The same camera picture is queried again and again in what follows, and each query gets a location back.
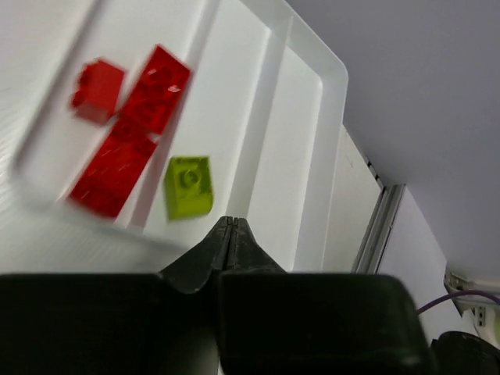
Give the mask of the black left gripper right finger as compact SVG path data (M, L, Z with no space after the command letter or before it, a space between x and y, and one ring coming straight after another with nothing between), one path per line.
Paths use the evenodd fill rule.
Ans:
M234 221L217 278L226 374L435 374L412 298L394 277L289 273Z

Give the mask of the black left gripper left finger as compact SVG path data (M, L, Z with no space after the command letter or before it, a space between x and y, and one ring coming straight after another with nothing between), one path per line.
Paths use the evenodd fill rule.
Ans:
M158 273L1 278L4 374L216 374L207 299L229 220Z

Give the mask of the red lego plate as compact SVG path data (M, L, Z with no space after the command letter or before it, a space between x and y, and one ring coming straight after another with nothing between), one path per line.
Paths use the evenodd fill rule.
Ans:
M180 103L191 70L157 44L118 113L116 122L88 163L69 199L92 213L115 219Z

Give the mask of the red small lego brick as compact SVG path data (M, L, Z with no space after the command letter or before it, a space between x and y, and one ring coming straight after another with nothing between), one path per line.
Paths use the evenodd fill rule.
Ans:
M116 112L126 74L126 70L105 59L86 63L70 100L75 115L99 126L105 125Z

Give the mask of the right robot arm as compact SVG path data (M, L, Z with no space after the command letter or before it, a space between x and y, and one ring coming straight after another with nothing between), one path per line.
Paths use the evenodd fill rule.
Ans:
M499 350L483 340L460 331L448 331L430 344L440 374L499 375Z

